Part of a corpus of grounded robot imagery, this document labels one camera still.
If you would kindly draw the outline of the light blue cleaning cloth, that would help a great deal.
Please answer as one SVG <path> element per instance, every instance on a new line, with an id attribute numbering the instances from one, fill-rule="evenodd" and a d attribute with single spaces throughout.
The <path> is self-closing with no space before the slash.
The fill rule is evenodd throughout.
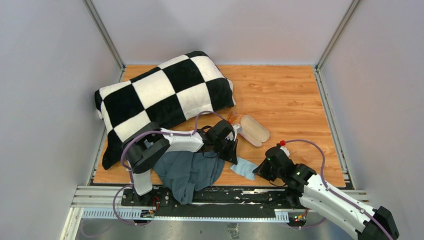
<path id="1" fill-rule="evenodd" d="M 237 175 L 240 175 L 250 181 L 254 181 L 255 174 L 253 171 L 258 167 L 258 165 L 239 156 L 236 159 L 237 164 L 231 165 L 230 169 Z"/>

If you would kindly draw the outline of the pink glasses case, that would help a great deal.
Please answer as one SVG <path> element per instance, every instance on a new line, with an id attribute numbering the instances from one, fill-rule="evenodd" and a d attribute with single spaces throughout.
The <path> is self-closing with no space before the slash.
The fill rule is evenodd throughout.
<path id="1" fill-rule="evenodd" d="M 240 135 L 255 147 L 261 147 L 270 138 L 269 131 L 250 115 L 241 118 L 240 126 Z"/>

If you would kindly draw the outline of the orange sunglasses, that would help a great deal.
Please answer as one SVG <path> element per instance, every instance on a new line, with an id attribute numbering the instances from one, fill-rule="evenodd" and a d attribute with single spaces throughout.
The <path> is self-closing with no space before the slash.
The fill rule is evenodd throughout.
<path id="1" fill-rule="evenodd" d="M 230 124 L 234 124 L 234 123 L 237 121 L 238 116 L 239 116 L 239 115 L 238 115 L 236 112 L 232 111 L 232 112 L 228 115 L 228 117 L 227 117 L 227 121 L 228 121 Z"/>

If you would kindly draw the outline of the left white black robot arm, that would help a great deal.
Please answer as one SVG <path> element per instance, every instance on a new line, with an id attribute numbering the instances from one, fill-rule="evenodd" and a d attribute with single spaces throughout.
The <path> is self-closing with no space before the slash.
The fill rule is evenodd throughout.
<path id="1" fill-rule="evenodd" d="M 241 132 L 241 126 L 226 120 L 192 131 L 174 131 L 160 128 L 156 122 L 148 123 L 121 145 L 121 160 L 128 162 L 135 202 L 142 207 L 152 203 L 151 169 L 166 153 L 202 154 L 236 165 L 237 136 Z"/>

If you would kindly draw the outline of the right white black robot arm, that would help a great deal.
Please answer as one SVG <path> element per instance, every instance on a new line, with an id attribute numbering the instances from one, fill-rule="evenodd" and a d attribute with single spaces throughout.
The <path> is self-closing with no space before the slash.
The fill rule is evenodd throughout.
<path id="1" fill-rule="evenodd" d="M 354 240 L 397 240 L 400 236 L 390 210 L 372 207 L 328 183 L 302 163 L 293 163 L 285 147 L 268 149 L 263 162 L 253 170 L 261 178 L 286 184 L 285 201 L 292 209 L 317 212 L 343 229 Z"/>

